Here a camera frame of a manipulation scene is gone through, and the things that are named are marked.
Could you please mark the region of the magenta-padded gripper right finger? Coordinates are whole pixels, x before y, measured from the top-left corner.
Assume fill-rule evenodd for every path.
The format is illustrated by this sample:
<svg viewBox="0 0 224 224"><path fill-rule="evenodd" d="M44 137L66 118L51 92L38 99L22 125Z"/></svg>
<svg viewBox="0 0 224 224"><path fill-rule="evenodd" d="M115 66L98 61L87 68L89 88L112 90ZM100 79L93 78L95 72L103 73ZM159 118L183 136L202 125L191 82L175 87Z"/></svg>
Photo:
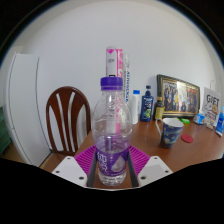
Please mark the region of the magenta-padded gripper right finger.
<svg viewBox="0 0 224 224"><path fill-rule="evenodd" d="M134 146L129 147L128 166L133 187L143 187L172 174L159 156L149 156Z"/></svg>

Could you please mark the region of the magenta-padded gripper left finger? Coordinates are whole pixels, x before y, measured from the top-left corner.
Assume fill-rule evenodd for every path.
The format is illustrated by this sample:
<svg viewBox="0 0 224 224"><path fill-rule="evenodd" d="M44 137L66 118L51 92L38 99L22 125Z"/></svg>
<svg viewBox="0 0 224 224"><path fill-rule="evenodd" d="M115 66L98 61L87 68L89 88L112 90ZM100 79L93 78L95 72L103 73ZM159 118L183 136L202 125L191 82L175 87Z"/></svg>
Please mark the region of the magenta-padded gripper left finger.
<svg viewBox="0 0 224 224"><path fill-rule="evenodd" d="M76 185L92 187L97 162L95 150L91 146L74 157L66 156L52 173Z"/></svg>

